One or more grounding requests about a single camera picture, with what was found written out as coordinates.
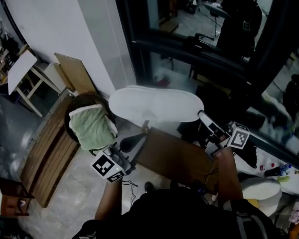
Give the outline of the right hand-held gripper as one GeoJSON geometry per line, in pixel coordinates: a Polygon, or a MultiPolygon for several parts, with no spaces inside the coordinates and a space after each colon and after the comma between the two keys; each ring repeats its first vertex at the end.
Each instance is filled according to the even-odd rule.
{"type": "Polygon", "coordinates": [[[218,151],[233,147],[243,149],[249,138],[250,132],[247,127],[233,122],[228,125],[225,131],[213,121],[203,110],[198,112],[201,121],[198,129],[198,142],[207,143],[205,152],[213,156],[218,151]]]}

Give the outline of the white slipper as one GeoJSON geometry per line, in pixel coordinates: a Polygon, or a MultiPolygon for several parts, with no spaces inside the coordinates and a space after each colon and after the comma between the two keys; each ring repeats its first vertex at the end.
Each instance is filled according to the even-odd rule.
{"type": "Polygon", "coordinates": [[[202,100],[193,93],[176,89],[128,86],[109,97],[113,114],[126,120],[192,122],[204,110],[202,100]]]}

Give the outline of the person's right forearm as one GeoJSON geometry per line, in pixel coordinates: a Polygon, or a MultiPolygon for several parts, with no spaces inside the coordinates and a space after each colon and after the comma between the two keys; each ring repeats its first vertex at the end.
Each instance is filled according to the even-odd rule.
{"type": "Polygon", "coordinates": [[[243,199],[238,178],[235,158],[231,147],[221,149],[214,158],[218,165],[218,206],[223,207],[228,201],[243,199]]]}

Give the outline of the person's left forearm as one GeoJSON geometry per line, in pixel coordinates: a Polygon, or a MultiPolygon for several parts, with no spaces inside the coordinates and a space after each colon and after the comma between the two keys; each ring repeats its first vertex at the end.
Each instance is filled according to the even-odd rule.
{"type": "Polygon", "coordinates": [[[122,214],[122,178],[107,183],[95,213],[95,219],[109,221],[122,214]]]}

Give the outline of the green knitted cushion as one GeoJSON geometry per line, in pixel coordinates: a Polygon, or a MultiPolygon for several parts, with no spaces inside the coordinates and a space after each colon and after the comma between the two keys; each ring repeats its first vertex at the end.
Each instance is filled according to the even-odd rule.
{"type": "Polygon", "coordinates": [[[99,150],[113,143],[118,135],[102,104],[80,107],[69,113],[69,127],[83,150],[99,150]]]}

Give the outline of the white floor sheet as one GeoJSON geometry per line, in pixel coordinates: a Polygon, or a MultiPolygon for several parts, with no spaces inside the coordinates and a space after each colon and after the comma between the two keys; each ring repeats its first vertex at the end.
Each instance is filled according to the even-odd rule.
{"type": "MultiPolygon", "coordinates": [[[[286,162],[270,155],[269,153],[259,149],[258,147],[256,148],[256,155],[257,155],[257,168],[252,168],[241,157],[235,155],[234,158],[237,166],[237,171],[248,175],[264,177],[265,172],[260,170],[261,164],[266,162],[274,162],[276,164],[275,167],[286,164],[286,162]]],[[[289,170],[289,174],[287,176],[289,176],[288,181],[283,181],[279,177],[271,177],[271,178],[278,180],[280,182],[281,190],[283,192],[291,195],[299,195],[299,169],[292,167],[289,170]]]]}

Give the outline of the black wicker chair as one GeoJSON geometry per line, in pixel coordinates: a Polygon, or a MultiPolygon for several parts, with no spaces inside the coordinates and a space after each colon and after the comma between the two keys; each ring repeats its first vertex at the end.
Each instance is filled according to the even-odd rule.
{"type": "MultiPolygon", "coordinates": [[[[68,105],[68,107],[66,109],[65,117],[64,117],[64,124],[65,124],[66,131],[69,134],[69,136],[73,140],[75,140],[77,143],[79,143],[79,141],[78,141],[76,135],[74,134],[74,132],[72,131],[72,129],[69,127],[69,122],[70,122],[69,113],[74,111],[77,108],[90,106],[90,105],[95,105],[95,104],[102,104],[103,105],[105,114],[116,126],[115,117],[109,109],[108,101],[106,101],[103,97],[99,96],[98,94],[92,93],[92,92],[79,94],[68,105]]],[[[92,155],[95,156],[96,152],[99,151],[99,150],[88,150],[88,151],[92,155]]]]}

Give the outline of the black bottle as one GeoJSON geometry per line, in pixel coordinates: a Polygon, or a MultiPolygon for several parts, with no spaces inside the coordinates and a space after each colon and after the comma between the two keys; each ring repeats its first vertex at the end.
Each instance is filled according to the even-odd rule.
{"type": "Polygon", "coordinates": [[[281,175],[281,169],[280,167],[276,167],[270,170],[266,170],[264,173],[265,177],[277,177],[281,175]]]}

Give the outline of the person's torso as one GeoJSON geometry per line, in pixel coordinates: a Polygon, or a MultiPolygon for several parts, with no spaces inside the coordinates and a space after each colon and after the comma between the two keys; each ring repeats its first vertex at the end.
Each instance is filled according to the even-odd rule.
{"type": "Polygon", "coordinates": [[[125,214],[89,220],[72,239],[283,239],[279,229],[247,200],[208,205],[180,187],[143,194],[125,214]]]}

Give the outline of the wooden slatted board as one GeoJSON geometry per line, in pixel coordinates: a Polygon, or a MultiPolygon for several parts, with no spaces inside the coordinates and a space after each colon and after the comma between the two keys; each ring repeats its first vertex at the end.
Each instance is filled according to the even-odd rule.
{"type": "Polygon", "coordinates": [[[74,154],[79,148],[65,128],[65,113],[72,101],[66,96],[47,116],[34,141],[20,180],[42,208],[46,208],[74,154]]]}

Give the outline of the white ironing board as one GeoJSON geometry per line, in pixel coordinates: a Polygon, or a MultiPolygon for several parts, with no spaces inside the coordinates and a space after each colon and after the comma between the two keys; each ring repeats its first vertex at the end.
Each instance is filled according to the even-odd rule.
{"type": "Polygon", "coordinates": [[[220,6],[216,6],[213,3],[204,2],[203,5],[210,11],[214,17],[222,17],[224,19],[230,18],[231,16],[225,12],[220,6]]]}

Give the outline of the wooden cabinet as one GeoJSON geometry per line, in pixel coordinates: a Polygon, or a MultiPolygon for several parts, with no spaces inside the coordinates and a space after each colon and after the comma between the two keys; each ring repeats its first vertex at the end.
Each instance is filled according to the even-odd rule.
{"type": "Polygon", "coordinates": [[[177,2],[178,0],[157,0],[159,17],[166,20],[177,17],[177,2]]]}

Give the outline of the white table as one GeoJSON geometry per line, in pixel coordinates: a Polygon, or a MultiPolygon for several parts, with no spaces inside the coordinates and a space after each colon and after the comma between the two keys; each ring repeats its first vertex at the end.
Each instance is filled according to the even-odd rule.
{"type": "Polygon", "coordinates": [[[61,94],[61,91],[46,76],[44,76],[43,73],[39,71],[39,68],[35,65],[36,62],[37,58],[29,50],[24,51],[20,55],[17,61],[10,68],[7,75],[8,95],[10,96],[13,92],[17,92],[39,117],[43,117],[43,114],[30,101],[30,98],[42,83],[45,83],[59,95],[61,94]],[[23,93],[20,86],[29,72],[32,72],[36,77],[38,77],[39,81],[32,86],[32,89],[26,95],[23,93]]]}

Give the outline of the cluttered storage shelf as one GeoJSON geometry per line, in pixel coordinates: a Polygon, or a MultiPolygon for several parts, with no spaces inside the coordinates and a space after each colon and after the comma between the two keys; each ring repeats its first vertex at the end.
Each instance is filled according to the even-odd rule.
{"type": "Polygon", "coordinates": [[[8,33],[0,36],[0,85],[7,83],[8,72],[17,61],[18,43],[8,33]]]}

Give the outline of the black window frame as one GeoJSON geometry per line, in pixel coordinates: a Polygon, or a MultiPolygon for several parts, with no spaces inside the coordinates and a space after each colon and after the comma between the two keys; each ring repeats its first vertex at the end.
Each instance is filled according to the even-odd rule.
{"type": "Polygon", "coordinates": [[[203,5],[222,9],[223,0],[178,0],[170,20],[159,17],[157,0],[115,1],[139,85],[195,93],[221,126],[237,121],[251,129],[247,149],[299,168],[299,151],[287,147],[296,120],[283,105],[287,84],[299,74],[288,71],[299,47],[299,0],[257,0],[262,22],[255,50],[242,59],[217,47],[224,18],[203,5]]]}

